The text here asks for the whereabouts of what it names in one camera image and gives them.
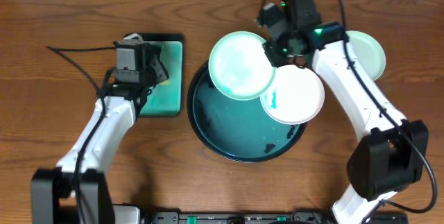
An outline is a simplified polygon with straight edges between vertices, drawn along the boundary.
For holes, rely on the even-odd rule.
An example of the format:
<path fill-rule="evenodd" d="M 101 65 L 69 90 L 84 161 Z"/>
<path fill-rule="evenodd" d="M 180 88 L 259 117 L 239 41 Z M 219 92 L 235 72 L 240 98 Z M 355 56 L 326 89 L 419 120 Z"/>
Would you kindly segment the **green yellow sponge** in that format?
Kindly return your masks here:
<path fill-rule="evenodd" d="M 170 80 L 168 79 L 168 80 L 165 80 L 165 81 L 163 81 L 163 82 L 161 82 L 159 85 L 170 85 Z"/>

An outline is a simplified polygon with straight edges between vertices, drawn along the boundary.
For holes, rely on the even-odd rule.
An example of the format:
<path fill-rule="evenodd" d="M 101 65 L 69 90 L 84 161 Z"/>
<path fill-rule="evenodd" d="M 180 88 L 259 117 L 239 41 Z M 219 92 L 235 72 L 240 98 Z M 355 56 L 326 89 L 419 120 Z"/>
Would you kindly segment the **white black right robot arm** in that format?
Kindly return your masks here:
<path fill-rule="evenodd" d="M 321 110 L 329 87 L 355 130 L 358 144 L 347 163 L 350 184 L 325 223 L 367 223 L 396 193 L 430 172 L 426 126 L 409 121 L 368 72 L 372 65 L 384 68 L 384 51 L 373 37 L 330 22 L 280 33 L 263 47 L 275 75 L 260 100 L 272 119 L 308 122 Z"/>

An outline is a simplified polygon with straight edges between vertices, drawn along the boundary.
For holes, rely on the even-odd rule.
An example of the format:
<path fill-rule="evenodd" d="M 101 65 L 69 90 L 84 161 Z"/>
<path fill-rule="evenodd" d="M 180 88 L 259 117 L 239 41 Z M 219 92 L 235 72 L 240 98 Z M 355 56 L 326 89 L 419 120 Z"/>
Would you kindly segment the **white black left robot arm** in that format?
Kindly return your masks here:
<path fill-rule="evenodd" d="M 161 46 L 144 40 L 114 42 L 117 64 L 98 84 L 67 50 L 52 51 L 77 68 L 96 91 L 94 112 L 71 150 L 53 169 L 31 180 L 33 223 L 142 223 L 142 211 L 112 203 L 106 174 L 117 149 L 156 85 L 168 78 Z"/>

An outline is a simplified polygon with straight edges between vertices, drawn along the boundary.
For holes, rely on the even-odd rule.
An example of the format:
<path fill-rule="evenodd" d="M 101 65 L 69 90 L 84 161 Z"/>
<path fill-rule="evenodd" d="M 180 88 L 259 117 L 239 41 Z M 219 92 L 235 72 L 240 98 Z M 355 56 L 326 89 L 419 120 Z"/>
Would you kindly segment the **mint green plate with stain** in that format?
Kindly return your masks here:
<path fill-rule="evenodd" d="M 223 36 L 208 60 L 214 86 L 228 98 L 249 101 L 261 96 L 271 85 L 275 68 L 263 49 L 265 39 L 248 31 Z"/>

